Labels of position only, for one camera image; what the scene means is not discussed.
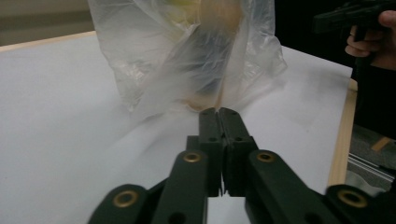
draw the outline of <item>white surface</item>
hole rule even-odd
[[[288,70],[234,109],[260,148],[322,193],[351,70],[283,50]],[[0,53],[0,223],[86,223],[115,187],[166,178],[198,134],[192,112],[130,124],[95,36]],[[211,199],[208,215],[248,223],[243,199]]]

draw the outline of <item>plastic bag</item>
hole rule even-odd
[[[89,0],[122,101],[141,119],[230,106],[282,71],[274,0]]]

